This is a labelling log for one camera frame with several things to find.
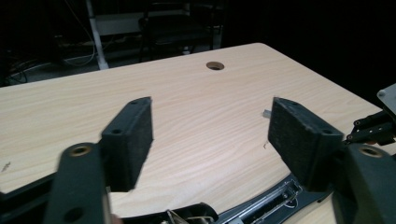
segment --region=grommet hole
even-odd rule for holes
[[[219,62],[209,62],[206,64],[206,67],[215,71],[219,71],[224,69],[224,64]]]

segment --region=table surface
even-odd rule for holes
[[[225,67],[211,70],[208,62]],[[287,176],[262,116],[274,96],[304,105],[343,133],[380,110],[259,43],[5,87],[0,190],[55,172],[64,149],[98,142],[128,102],[146,96],[152,99],[154,141],[136,188],[110,195],[113,213],[121,217],[201,202],[221,213]],[[334,223],[331,199],[308,206],[296,220]]]

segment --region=chair leg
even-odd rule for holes
[[[141,42],[140,42],[140,50],[139,50],[139,62],[141,63],[143,61],[143,51],[145,49],[145,40],[144,37],[142,36]]]

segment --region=cable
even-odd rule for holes
[[[84,24],[81,22],[81,20],[78,18],[78,16],[76,15],[76,13],[74,12],[73,8],[70,6],[69,2],[67,0],[64,0],[64,2],[66,3],[67,7],[70,9],[70,12],[73,14],[73,16],[76,18],[76,20],[78,21],[78,24],[81,26],[81,28],[85,31],[85,33],[87,34],[88,38],[90,39],[91,43],[93,43],[93,39],[90,35],[90,33],[88,32],[88,30],[85,28]],[[85,62],[85,63],[70,63],[68,60],[64,60],[65,63],[68,63],[70,65],[73,66],[82,66],[85,65],[87,63],[90,63],[93,59],[93,57],[96,55],[96,50],[95,50],[95,46],[92,45],[92,55],[90,57],[90,59]]]
[[[37,61],[38,61],[38,59],[33,59],[33,60],[29,60],[29,61],[26,61],[23,63],[19,63],[17,65],[14,65],[13,68],[15,71],[17,71],[17,73],[14,73],[14,74],[6,77],[7,84],[10,85],[11,80],[21,83],[21,84],[27,83],[28,78],[26,76],[25,71],[30,70],[33,67],[36,67]]]

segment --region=round hole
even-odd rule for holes
[[[206,64],[206,67],[209,69],[218,71],[218,70],[223,70],[224,69],[224,64],[218,63],[218,62],[210,62]]]
[[[115,130],[113,130],[111,132],[114,133],[114,134],[119,134],[119,133],[121,133],[121,130],[120,129],[115,129]]]
[[[323,132],[326,133],[326,134],[331,134],[332,133],[332,131],[327,130],[327,129],[323,130]]]
[[[290,104],[290,106],[294,106],[294,105],[298,106],[298,105],[300,105],[300,104],[297,103],[297,102],[288,102],[288,104]]]
[[[381,158],[382,153],[375,148],[368,148],[368,147],[360,147],[359,151],[369,157],[376,157],[376,158]]]
[[[84,216],[84,210],[82,208],[72,208],[66,214],[64,214],[65,222],[75,222]]]
[[[90,147],[76,147],[71,150],[70,155],[72,157],[79,157],[89,153],[90,151],[91,151]]]

